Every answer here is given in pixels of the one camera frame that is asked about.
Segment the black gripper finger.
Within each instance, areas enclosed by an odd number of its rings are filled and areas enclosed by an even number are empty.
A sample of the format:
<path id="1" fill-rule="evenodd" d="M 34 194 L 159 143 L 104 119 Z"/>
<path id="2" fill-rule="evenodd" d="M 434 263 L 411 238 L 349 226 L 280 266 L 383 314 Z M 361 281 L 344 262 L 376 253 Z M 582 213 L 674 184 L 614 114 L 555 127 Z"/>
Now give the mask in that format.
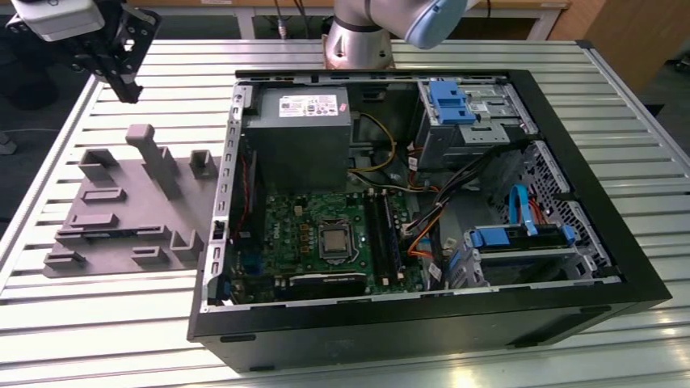
<path id="1" fill-rule="evenodd" d="M 160 29 L 161 17 L 151 10 L 124 10 L 123 43 L 128 44 L 121 61 L 121 80 L 125 90 L 121 92 L 120 101 L 136 103 L 143 88 L 136 84 L 135 78 L 148 53 L 153 38 Z"/>
<path id="2" fill-rule="evenodd" d="M 72 66 L 76 70 L 87 70 L 100 82 L 109 85 L 117 99 L 125 100 L 125 78 L 111 59 L 99 56 L 75 56 Z"/>

